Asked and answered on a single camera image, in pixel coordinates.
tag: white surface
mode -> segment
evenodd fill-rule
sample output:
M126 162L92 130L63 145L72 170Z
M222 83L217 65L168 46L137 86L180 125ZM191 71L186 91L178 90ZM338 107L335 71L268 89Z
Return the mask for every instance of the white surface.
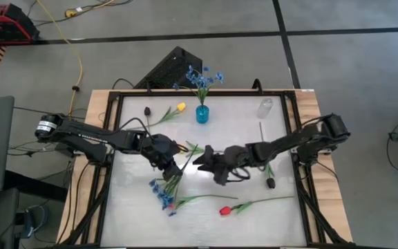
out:
M150 107L150 123L158 121L169 106L186 102L187 108L176 118L151 128L153 134L162 133L178 143L211 145L222 150L231 145L261 141L259 121L265 140L286 135L279 97L265 119L256 112L264 97L207 97L210 108L207 124L196 122L198 100L194 97L125 97L121 124L132 117L144 119L144 108ZM194 156L191 162L199 157ZM175 156L178 166L187 161L185 154ZM162 172L153 171L142 156L116 153L113 163L110 192L104 220L101 246L303 246L305 236L299 210L291 158L288 152L271 162L276 188L266 187L263 172L249 168L252 178L242 183L220 186L213 175L199 172L191 162L182 177L178 196L219 194L238 197L238 200L204 197L187 203L175 216L168 217L149 187L153 178ZM293 196L255 203L240 214L220 216L219 210L280 196Z

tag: black metal frame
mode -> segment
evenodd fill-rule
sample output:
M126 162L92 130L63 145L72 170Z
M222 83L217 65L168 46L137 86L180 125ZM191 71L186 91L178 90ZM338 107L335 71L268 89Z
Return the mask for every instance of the black metal frame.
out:
M287 104L287 100L289 100L291 102L293 116L294 116L294 119L296 122L296 128L297 129L301 128L301 121L300 121L300 117L299 117L296 95L295 95L294 91L266 91L266 90L262 89L262 86L257 79L254 81L253 89L257 89L257 91L210 91L209 95L210 96L276 96L276 97L280 97L287 133L292 132L290 116L288 113L288 104ZM116 114L115 114L114 129L118 129L120 126L120 116L121 116L122 106L123 106L125 97L177 96L177 95L195 96L190 91L166 91L166 92L165 91L139 91L139 92L113 91L113 92L110 92L110 94L108 96L108 104L107 104L107 108L106 108L106 115L105 115L105 119L104 119L103 128L105 128L105 129L108 128L108 124L111 119L111 112L113 110L113 102L115 100L117 100L117 108L116 108ZM292 158L293 158L294 177L295 177L295 181L297 183L297 181L299 181L301 179L301 176L299 173L299 162L294 157L292 157ZM316 205L316 208L318 209L319 207L317 205L317 197L316 197L316 192L315 192L315 188L314 188L314 181L313 181L313 178L311 175L311 170L310 169L305 169L305 170L307 170L306 174L309 174L309 176L307 178L307 184L308 184L309 190L310 190L310 192L309 192L310 198L314 201L314 204ZM100 169L97 168L95 170L95 175L93 177L91 194L90 194L90 198L88 200L89 207L91 206L91 203L93 203L93 201L96 197L96 191L98 189L99 177L100 177ZM104 183L108 184L106 194L108 194L108 188L110 185L110 181L111 181L111 168L106 170L106 175L105 175L105 179L104 179ZM302 222L303 222L303 229L304 229L304 233L305 233L305 240L306 240L307 245L310 245L313 242L313 240L312 240L312 236L311 236L310 222L309 222L308 215L307 215L305 201L300 196L298 197L298 199L299 199L299 205L300 205L300 209L301 209L301 216L302 216ZM98 221L97 221L96 235L95 235L95 243L100 243L100 241L101 241L102 230L104 227L106 204L107 204L107 199L105 199L100 206L99 217L98 217ZM81 243L88 243L88 231L90 230L89 226L90 226L90 224L88 224L87 227L85 228ZM325 234L324 234L323 228L321 227L321 225L319 224L319 222L317 220L316 220L316 227L317 227L317 232L319 235L319 241L325 242Z

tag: gray floor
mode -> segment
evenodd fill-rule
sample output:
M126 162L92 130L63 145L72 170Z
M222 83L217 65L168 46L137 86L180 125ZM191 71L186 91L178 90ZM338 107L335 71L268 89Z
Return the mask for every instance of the gray floor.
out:
M11 2L28 8L32 0ZM56 18L82 3L42 2ZM398 27L398 0L280 4L287 30ZM46 16L36 5L32 17ZM136 0L94 10L60 26L71 38L278 30L272 2L261 0ZM59 39L52 25L42 26L41 36ZM290 45L301 86L316 89L322 113L342 115L352 132L334 153L334 164L354 240L398 248L398 172L389 166L385 153L388 132L398 123L398 33L290 37ZM280 37L80 44L84 79L75 107L86 107L91 90L109 89L119 77L138 82L174 46L224 72L222 87L247 88L256 77L265 88L292 87ZM66 112L78 73L77 59L67 45L9 47L0 66L0 96L15 96L20 107ZM16 111L11 143L34 140L39 117ZM390 153L398 165L398 143L392 144ZM65 166L66 158L58 153L9 161L10 169L31 177ZM60 184L61 178L51 181ZM23 198L21 205L42 201ZM54 219L39 234L54 240L63 205L50 202L48 207ZM23 244L27 248L45 245L34 239Z

